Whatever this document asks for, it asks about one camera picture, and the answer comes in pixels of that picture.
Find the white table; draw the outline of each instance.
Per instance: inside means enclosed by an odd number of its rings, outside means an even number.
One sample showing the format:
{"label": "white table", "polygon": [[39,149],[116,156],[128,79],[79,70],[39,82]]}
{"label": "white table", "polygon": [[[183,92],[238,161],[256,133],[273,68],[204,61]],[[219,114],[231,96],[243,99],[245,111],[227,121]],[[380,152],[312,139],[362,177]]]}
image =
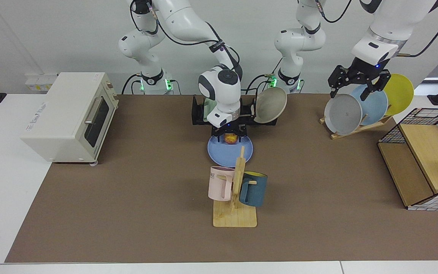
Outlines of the white table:
{"label": "white table", "polygon": [[[19,139],[44,95],[8,95],[0,104],[0,273],[437,273],[431,262],[278,262],[278,263],[192,263],[192,264],[2,264],[13,244],[35,195],[50,168]],[[424,97],[416,98],[411,110],[429,107]]]}

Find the food item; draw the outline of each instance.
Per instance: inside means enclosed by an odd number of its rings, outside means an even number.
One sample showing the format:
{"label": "food item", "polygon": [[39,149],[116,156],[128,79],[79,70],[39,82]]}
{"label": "food item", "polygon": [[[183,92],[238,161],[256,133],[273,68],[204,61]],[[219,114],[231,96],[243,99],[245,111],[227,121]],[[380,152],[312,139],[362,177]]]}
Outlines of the food item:
{"label": "food item", "polygon": [[238,142],[238,136],[234,133],[225,133],[224,141],[229,145],[234,145]]}

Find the light blue plate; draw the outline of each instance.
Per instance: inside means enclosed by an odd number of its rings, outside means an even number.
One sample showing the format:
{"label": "light blue plate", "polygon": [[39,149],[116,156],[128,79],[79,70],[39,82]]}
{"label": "light blue plate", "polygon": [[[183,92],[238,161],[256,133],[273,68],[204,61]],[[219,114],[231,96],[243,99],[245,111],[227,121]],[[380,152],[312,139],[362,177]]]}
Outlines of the light blue plate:
{"label": "light blue plate", "polygon": [[372,125],[383,118],[388,110],[388,97],[384,91],[375,91],[371,93],[368,98],[363,102],[361,101],[361,94],[367,88],[367,85],[360,85],[353,92],[351,96],[361,104],[363,109],[363,117],[368,116],[361,122],[362,126]]}
{"label": "light blue plate", "polygon": [[224,141],[224,135],[220,137],[220,142],[217,137],[211,137],[207,144],[207,151],[212,161],[224,167],[236,167],[236,159],[241,155],[241,147],[244,146],[244,157],[249,161],[252,156],[252,142],[249,137],[242,137],[241,142],[234,145],[229,145]]}

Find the wall socket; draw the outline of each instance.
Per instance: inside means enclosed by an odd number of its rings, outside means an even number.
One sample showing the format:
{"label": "wall socket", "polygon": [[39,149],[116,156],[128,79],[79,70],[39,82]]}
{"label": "wall socket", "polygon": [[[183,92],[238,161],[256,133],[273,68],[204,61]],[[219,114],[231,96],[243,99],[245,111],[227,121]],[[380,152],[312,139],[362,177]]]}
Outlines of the wall socket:
{"label": "wall socket", "polygon": [[43,75],[26,75],[26,87],[33,92],[47,93],[55,80],[57,80],[56,74],[43,74]]}

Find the white label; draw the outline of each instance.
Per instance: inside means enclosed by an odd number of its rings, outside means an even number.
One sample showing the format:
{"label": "white label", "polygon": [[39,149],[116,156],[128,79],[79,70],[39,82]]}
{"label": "white label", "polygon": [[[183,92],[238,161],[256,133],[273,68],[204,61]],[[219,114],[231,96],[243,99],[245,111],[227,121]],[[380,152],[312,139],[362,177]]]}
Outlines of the white label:
{"label": "white label", "polygon": [[33,127],[35,127],[35,124],[40,120],[40,117],[43,113],[43,111],[47,108],[48,102],[43,102],[41,106],[38,108],[38,110],[35,112],[35,115],[33,116],[33,119],[30,121],[28,126],[26,127],[26,131],[33,130]]}

